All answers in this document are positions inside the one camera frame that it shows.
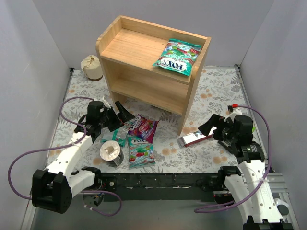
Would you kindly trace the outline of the green mint candy bag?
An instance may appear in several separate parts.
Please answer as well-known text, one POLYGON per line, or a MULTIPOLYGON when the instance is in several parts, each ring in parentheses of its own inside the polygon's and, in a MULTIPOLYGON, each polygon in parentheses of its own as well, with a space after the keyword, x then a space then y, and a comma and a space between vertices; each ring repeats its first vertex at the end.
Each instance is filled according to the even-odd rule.
POLYGON ((129 167, 142 167, 155 164, 154 146, 138 137, 128 137, 129 167))

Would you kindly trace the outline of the purple berry candy bag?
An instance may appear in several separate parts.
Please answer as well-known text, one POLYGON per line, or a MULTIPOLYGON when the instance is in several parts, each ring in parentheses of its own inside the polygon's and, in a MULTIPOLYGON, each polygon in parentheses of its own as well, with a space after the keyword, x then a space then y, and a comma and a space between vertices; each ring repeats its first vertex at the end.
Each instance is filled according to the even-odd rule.
POLYGON ((147 119, 138 114, 133 120, 128 134, 152 143, 158 123, 158 120, 147 119))

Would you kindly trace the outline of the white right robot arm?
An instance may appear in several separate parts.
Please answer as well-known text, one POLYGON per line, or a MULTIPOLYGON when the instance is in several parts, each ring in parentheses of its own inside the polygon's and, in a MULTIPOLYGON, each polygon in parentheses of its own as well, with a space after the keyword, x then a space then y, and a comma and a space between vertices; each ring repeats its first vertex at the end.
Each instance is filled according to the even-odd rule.
POLYGON ((246 115, 232 118, 213 114, 199 131, 213 138, 232 153, 238 162, 235 167, 222 167, 218 171, 222 186, 231 193, 233 201, 196 208, 196 213, 213 213, 237 207, 244 221, 244 230, 291 230, 273 198, 266 177, 270 170, 265 163, 261 146, 253 140, 253 120, 246 115))

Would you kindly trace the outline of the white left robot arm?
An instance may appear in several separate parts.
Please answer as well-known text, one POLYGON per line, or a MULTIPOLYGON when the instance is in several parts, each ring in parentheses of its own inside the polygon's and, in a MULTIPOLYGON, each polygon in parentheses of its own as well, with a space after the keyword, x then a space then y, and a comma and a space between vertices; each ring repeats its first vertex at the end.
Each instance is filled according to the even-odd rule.
POLYGON ((70 143, 44 170, 36 170, 32 177, 32 204, 57 213, 65 213, 72 198, 84 189, 102 186, 101 171, 95 167, 74 168, 83 154, 100 136, 103 128, 114 131, 133 120, 135 116, 116 101, 119 113, 102 101, 91 101, 87 113, 77 122, 70 143))

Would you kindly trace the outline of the teal candy bag back side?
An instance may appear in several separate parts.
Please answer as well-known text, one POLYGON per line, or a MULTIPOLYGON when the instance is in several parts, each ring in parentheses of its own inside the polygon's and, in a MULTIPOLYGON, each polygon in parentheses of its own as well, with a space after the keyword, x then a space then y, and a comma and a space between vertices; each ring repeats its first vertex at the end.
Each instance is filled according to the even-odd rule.
POLYGON ((110 132, 108 128, 105 128, 103 130, 102 139, 100 142, 104 143, 106 141, 113 140, 113 141, 116 141, 121 147, 124 147, 131 125, 132 125, 132 122, 128 121, 124 123, 124 126, 112 132, 110 132))

